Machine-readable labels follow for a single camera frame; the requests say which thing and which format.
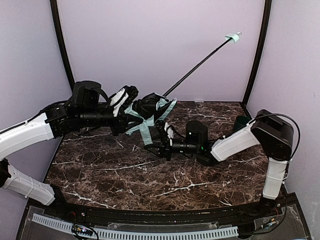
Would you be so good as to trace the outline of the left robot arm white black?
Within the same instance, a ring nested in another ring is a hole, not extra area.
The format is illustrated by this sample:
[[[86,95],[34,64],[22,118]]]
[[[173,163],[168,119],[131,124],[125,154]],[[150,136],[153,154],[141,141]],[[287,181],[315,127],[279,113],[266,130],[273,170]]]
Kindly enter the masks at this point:
[[[56,186],[41,183],[9,164],[7,157],[31,145],[58,139],[84,127],[110,127],[114,135],[128,130],[124,109],[138,95],[135,86],[124,86],[108,96],[98,82],[74,84],[66,101],[52,103],[34,117],[0,132],[0,186],[34,199],[45,206],[64,202]]]

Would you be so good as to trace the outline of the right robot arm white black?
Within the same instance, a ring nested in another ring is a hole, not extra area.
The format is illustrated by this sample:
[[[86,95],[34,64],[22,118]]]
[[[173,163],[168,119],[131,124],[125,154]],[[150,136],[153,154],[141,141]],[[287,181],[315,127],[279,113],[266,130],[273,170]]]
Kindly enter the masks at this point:
[[[276,200],[279,196],[299,144],[294,144],[294,130],[299,126],[291,117],[260,110],[256,117],[229,135],[216,140],[208,138],[208,127],[198,120],[186,124],[185,137],[175,138],[175,128],[164,121],[156,123],[158,142],[147,144],[144,149],[159,158],[171,160],[172,154],[195,155],[204,166],[214,166],[253,146],[260,145],[268,158],[264,200]]]

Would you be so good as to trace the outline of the mint green folding umbrella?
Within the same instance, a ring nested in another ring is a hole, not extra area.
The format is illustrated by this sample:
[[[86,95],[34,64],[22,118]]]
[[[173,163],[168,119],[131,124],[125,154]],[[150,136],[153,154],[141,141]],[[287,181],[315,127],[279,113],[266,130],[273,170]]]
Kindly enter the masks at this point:
[[[227,43],[237,43],[240,40],[241,33],[228,33],[225,35],[225,42],[207,55],[190,71],[188,71],[179,81],[170,87],[164,94],[157,94],[155,92],[143,97],[142,99],[134,101],[125,112],[129,115],[137,117],[140,123],[126,131],[126,134],[131,135],[135,131],[139,131],[143,140],[143,144],[150,145],[153,139],[150,133],[150,127],[155,126],[158,121],[164,120],[173,110],[178,100],[174,98],[169,100],[167,96],[173,92],[186,78],[188,78],[196,69],[198,69],[205,61],[212,57],[219,49]]]

